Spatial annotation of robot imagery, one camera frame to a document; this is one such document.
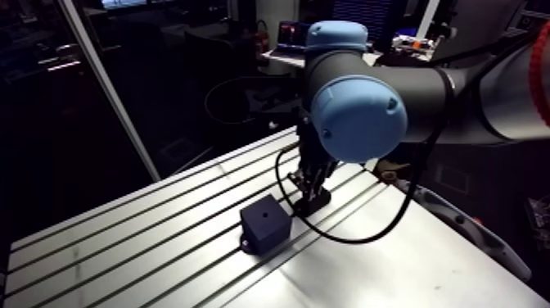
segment black box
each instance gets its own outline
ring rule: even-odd
[[[241,210],[243,241],[246,252],[263,255],[291,236],[291,217],[272,195]]]

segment light blue cover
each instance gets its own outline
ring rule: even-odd
[[[365,52],[367,37],[364,25],[340,20],[319,21],[309,27],[305,51],[347,49]]]
[[[366,75],[347,75],[320,88],[313,98],[311,120],[327,152],[349,163],[386,155],[407,131],[401,97]]]

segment cable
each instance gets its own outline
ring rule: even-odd
[[[209,106],[208,106],[208,100],[210,98],[210,95],[215,91],[217,90],[218,88],[226,85],[226,84],[230,84],[232,82],[235,82],[235,81],[238,81],[238,80],[243,80],[243,79],[283,79],[282,77],[278,77],[278,76],[243,76],[243,77],[237,77],[237,78],[233,78],[233,79],[230,79],[230,80],[226,80],[226,81],[223,81],[222,83],[220,84],[216,84],[210,91],[208,91],[208,93],[206,94],[206,97],[205,97],[205,101],[204,101],[204,106],[205,106],[205,111],[206,111],[206,114],[208,115],[208,117],[220,124],[223,124],[223,125],[243,125],[243,124],[246,124],[246,123],[249,123],[253,120],[255,120],[255,118],[248,118],[248,119],[245,119],[245,120],[242,120],[242,121],[238,121],[238,122],[227,122],[227,121],[224,121],[224,120],[220,120],[219,118],[215,117],[214,114],[212,113],[212,111],[210,110]]]
[[[428,161],[428,158],[431,154],[431,151],[433,150],[437,139],[440,137],[440,135],[443,133],[445,128],[447,127],[447,124],[449,123],[449,120],[451,119],[452,114],[454,113],[454,108],[458,106],[458,103],[461,102],[464,98],[467,97],[467,95],[470,94],[471,90],[485,77],[494,67],[496,67],[500,62],[505,60],[507,57],[512,55],[514,52],[516,52],[518,49],[523,48],[528,43],[531,43],[536,39],[536,34],[528,34],[524,38],[522,38],[520,41],[514,43],[509,48],[507,48],[504,52],[501,52],[498,54],[495,58],[487,62],[480,70],[476,72],[476,75],[469,79],[464,86],[464,88],[461,90],[461,92],[456,96],[453,97],[453,95],[448,91],[448,97],[449,100],[450,96],[450,103],[445,104],[446,108],[443,112],[443,115],[441,116],[441,121],[436,125],[434,128],[434,131],[428,137],[428,139],[423,143],[423,146],[420,149],[420,153],[415,159],[415,163],[412,165],[413,171],[412,171],[412,178],[410,181],[410,185],[408,187],[408,191],[405,194],[405,199],[403,200],[403,203],[401,204],[401,207],[399,208],[399,211],[395,215],[395,217],[391,220],[391,222],[383,228],[382,231],[379,233],[372,235],[368,238],[358,238],[358,239],[348,239],[348,238],[338,238],[336,236],[333,236],[329,233],[326,233],[320,229],[318,229],[316,226],[311,224],[307,219],[304,217],[301,217],[297,215],[303,222],[306,224],[310,229],[312,229],[315,233],[319,234],[320,236],[330,239],[334,242],[340,242],[343,244],[350,244],[350,245],[360,245],[360,244],[366,244],[370,242],[375,242],[376,240],[379,240],[380,238],[383,238],[385,235],[387,235],[389,232],[391,232],[395,226],[400,222],[400,220],[403,218],[405,212],[408,209],[408,206],[411,202],[411,200],[414,197],[414,193],[417,190],[417,185],[420,182],[420,178],[422,176],[422,171],[424,170],[424,164]],[[297,147],[298,143],[293,143],[288,147],[283,148],[279,154],[277,155],[277,158],[275,160],[275,175],[277,177],[277,184],[279,186],[279,189],[281,189],[281,193],[285,199],[285,201],[289,204],[289,206],[294,209],[295,211],[295,205],[291,201],[291,199],[288,197],[288,194],[286,193],[284,187],[282,186],[282,180],[281,175],[279,174],[279,162],[281,160],[281,157],[289,152],[291,149]]]

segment aluminum table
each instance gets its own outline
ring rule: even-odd
[[[550,307],[414,202],[372,244],[294,219],[267,256],[240,251],[241,208],[272,194],[290,213],[273,164],[296,140],[282,131],[14,242],[5,307]],[[283,157],[282,174],[298,160]],[[326,187],[332,201],[310,221],[347,238],[381,230],[404,198],[351,164]]]

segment monitor screen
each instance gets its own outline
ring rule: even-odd
[[[279,47],[305,49],[310,24],[295,21],[281,21],[277,44]]]

